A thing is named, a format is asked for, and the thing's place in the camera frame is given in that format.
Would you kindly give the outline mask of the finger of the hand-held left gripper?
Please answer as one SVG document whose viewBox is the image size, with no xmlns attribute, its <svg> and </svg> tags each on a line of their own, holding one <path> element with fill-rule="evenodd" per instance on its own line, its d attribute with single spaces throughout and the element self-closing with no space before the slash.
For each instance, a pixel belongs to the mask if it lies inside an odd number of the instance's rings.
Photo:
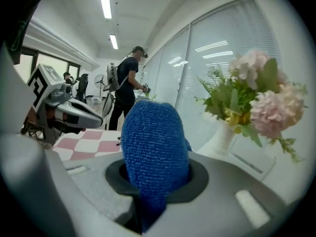
<svg viewBox="0 0 316 237">
<path fill-rule="evenodd" d="M 55 107 L 55 119 L 68 127 L 95 129 L 103 124 L 103 118 L 87 104 L 70 98 Z"/>
</svg>

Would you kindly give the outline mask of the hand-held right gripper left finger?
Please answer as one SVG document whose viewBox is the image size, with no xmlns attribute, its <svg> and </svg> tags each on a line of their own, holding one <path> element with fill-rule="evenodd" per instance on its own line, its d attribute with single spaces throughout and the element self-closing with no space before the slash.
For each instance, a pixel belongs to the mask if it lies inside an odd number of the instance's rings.
<svg viewBox="0 0 316 237">
<path fill-rule="evenodd" d="M 32 222 L 49 237 L 133 237 L 101 213 L 79 190 L 57 155 L 20 134 L 35 100 L 0 48 L 0 174 Z"/>
</svg>

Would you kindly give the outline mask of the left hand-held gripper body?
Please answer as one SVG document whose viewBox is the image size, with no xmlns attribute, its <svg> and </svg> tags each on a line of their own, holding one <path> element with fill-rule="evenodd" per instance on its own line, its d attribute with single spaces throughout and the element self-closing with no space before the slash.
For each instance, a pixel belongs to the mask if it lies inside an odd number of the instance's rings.
<svg viewBox="0 0 316 237">
<path fill-rule="evenodd" d="M 53 145 L 62 133 L 81 131 L 81 110 L 73 106 L 79 101 L 72 98 L 72 86 L 52 66 L 39 63 L 27 86 L 35 95 L 28 121 L 42 131 L 41 141 Z"/>
</svg>

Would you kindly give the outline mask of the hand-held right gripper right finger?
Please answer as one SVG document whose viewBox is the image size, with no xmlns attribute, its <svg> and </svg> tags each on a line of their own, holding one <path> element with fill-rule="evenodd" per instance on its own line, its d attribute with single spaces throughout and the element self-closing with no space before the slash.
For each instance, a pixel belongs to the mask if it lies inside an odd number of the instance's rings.
<svg viewBox="0 0 316 237">
<path fill-rule="evenodd" d="M 148 237 L 269 237 L 295 210 L 237 166 L 190 153 L 192 177 L 167 197 Z"/>
</svg>

